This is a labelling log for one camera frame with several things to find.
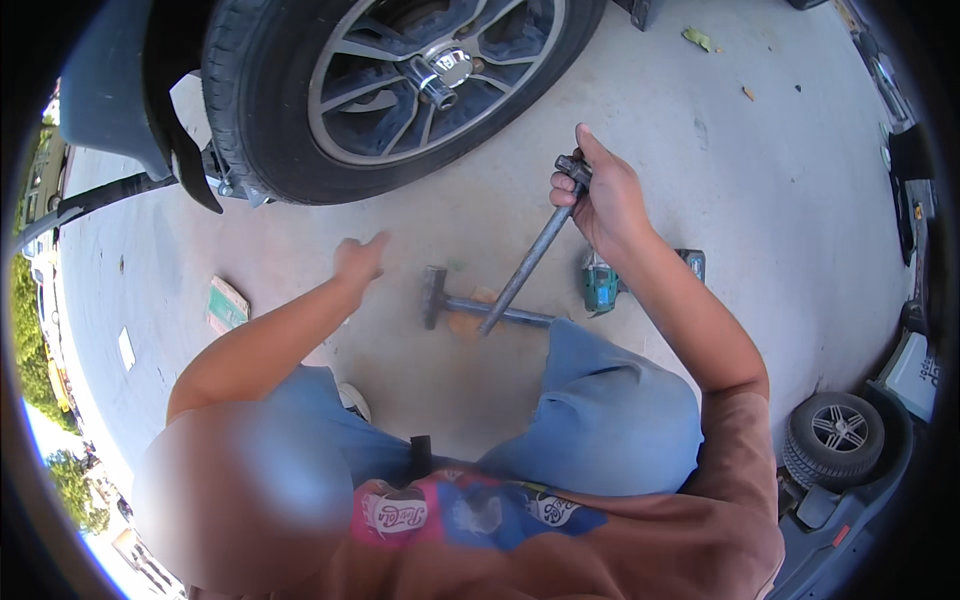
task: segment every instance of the white sneaker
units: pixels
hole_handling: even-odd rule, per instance
[[[354,413],[360,419],[370,422],[370,406],[363,399],[363,395],[357,392],[357,389],[348,383],[337,385],[337,392],[340,393],[340,403],[344,408]]]

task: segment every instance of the small wheel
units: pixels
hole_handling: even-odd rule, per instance
[[[883,449],[883,419],[870,402],[826,392],[808,398],[790,416],[783,462],[804,489],[813,484],[840,493],[863,483]]]

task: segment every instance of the person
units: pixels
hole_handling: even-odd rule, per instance
[[[654,231],[630,165],[586,125],[576,136],[593,176],[573,220],[700,387],[702,411],[676,374],[558,319],[529,430],[475,464],[434,457],[416,474],[356,388],[300,365],[360,306],[388,243],[346,240],[329,281],[215,341],[173,389],[134,500],[144,541],[191,598],[772,588],[784,547],[763,360]],[[551,184],[552,204],[574,203],[570,178]]]

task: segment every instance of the center cap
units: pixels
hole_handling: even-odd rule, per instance
[[[440,81],[450,87],[456,87],[473,73],[470,55],[462,48],[443,50],[430,61],[430,67],[440,76]]]

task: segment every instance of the hand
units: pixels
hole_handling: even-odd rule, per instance
[[[380,259],[389,241],[390,234],[380,231],[369,244],[361,244],[352,237],[340,242],[333,253],[334,279],[343,281],[347,287],[362,294],[370,282],[383,273]]]
[[[630,247],[653,231],[643,207],[643,191],[636,172],[593,137],[586,124],[577,126],[574,158],[583,158],[593,170],[589,193],[574,209],[573,221],[590,245],[615,269],[626,266]],[[563,173],[550,178],[550,203],[570,206],[574,181]]]

